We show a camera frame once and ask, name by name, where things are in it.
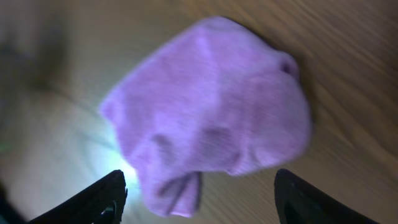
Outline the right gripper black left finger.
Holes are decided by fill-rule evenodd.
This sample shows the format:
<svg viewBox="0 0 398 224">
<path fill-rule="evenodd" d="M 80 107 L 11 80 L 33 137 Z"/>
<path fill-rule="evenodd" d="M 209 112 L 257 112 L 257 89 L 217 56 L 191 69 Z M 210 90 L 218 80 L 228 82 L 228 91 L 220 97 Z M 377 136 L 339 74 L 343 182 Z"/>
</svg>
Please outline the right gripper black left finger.
<svg viewBox="0 0 398 224">
<path fill-rule="evenodd" d="M 121 223 L 127 199 L 124 173 L 114 170 L 30 224 Z"/>
</svg>

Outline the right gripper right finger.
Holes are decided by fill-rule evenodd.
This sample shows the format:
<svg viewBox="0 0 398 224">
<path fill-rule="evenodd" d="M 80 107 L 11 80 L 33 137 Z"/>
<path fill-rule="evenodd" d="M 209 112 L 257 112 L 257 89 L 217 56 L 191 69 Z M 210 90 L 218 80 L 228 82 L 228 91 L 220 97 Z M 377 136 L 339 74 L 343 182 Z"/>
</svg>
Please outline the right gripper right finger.
<svg viewBox="0 0 398 224">
<path fill-rule="evenodd" d="M 281 224 L 377 224 L 287 169 L 277 171 L 274 195 Z"/>
</svg>

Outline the purple microfibre cloth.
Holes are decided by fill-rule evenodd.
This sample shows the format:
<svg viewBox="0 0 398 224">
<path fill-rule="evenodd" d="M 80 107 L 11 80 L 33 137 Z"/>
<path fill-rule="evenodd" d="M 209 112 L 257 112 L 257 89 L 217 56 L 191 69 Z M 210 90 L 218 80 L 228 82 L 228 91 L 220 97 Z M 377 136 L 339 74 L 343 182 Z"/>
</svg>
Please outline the purple microfibre cloth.
<svg viewBox="0 0 398 224">
<path fill-rule="evenodd" d="M 197 22 L 152 54 L 101 104 L 146 207 L 192 216 L 203 172 L 243 175 L 291 161 L 312 130 L 300 72 L 225 17 Z"/>
</svg>

